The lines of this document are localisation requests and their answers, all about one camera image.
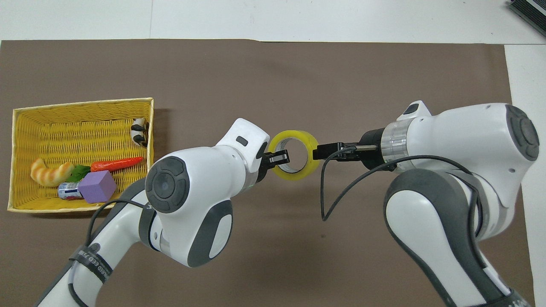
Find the purple foam block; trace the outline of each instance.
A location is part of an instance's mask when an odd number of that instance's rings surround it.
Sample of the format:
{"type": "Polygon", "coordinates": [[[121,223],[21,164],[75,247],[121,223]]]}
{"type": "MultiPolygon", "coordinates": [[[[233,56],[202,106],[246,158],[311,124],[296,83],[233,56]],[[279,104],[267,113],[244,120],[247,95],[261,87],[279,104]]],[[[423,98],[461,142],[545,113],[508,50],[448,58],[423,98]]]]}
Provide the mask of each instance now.
{"type": "Polygon", "coordinates": [[[114,178],[107,170],[88,173],[78,185],[81,195],[90,204],[107,202],[116,187],[114,178]]]}

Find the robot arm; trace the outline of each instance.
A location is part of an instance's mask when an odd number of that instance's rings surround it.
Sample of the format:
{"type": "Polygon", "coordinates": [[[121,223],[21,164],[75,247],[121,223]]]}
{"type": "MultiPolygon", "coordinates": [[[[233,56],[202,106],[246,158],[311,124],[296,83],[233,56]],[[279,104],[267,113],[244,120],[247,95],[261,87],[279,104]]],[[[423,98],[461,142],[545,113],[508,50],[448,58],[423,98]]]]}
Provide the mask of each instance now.
{"type": "Polygon", "coordinates": [[[264,153],[268,141],[259,127],[237,119],[216,146],[158,160],[145,179],[123,192],[120,199],[126,201],[112,208],[36,305],[95,305],[103,283],[139,241],[188,267],[215,258],[231,233],[231,197],[252,187],[267,169],[289,162],[286,150],[264,153]]]}
{"type": "Polygon", "coordinates": [[[538,146],[532,122],[511,105],[473,105],[431,116],[417,101],[360,142],[319,145],[313,158],[362,161],[369,169],[401,174],[385,197],[385,221],[447,306],[528,306],[504,285],[476,241],[501,233],[512,221],[538,146]],[[467,173],[433,157],[458,162],[467,173]]]}

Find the cow figurine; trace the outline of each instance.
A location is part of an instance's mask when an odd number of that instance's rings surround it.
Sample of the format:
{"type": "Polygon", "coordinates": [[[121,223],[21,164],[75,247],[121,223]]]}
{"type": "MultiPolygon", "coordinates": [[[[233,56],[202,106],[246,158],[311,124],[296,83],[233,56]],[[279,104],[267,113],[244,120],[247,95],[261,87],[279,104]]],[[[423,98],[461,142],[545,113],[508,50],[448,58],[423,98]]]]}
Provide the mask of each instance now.
{"type": "Polygon", "coordinates": [[[148,128],[150,123],[145,118],[134,119],[131,125],[131,139],[139,146],[148,146],[148,128]]]}

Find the yellow basket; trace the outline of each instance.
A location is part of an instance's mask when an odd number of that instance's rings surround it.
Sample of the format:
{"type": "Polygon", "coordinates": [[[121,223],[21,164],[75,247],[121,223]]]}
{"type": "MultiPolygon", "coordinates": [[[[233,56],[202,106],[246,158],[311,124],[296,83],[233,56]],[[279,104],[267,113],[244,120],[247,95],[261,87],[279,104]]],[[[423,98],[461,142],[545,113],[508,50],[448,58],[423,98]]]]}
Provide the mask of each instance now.
{"type": "Polygon", "coordinates": [[[65,162],[90,166],[95,161],[144,157],[136,166],[112,173],[118,198],[125,188],[144,178],[153,163],[153,99],[137,98],[45,105],[13,110],[11,175],[8,210],[55,213],[96,210],[85,200],[60,199],[56,187],[32,180],[31,164],[38,157],[49,168],[65,162]],[[133,119],[149,123],[148,146],[133,143],[133,119]]]}

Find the toy croissant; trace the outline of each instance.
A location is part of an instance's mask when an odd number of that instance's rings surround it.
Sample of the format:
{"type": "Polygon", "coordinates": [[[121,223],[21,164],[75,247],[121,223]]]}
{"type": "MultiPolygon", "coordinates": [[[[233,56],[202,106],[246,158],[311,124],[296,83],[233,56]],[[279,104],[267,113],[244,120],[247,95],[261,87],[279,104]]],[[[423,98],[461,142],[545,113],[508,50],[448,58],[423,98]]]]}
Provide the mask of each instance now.
{"type": "Polygon", "coordinates": [[[72,162],[67,162],[55,169],[47,168],[44,160],[37,158],[31,165],[31,177],[43,186],[54,187],[70,177],[73,169],[72,162]]]}

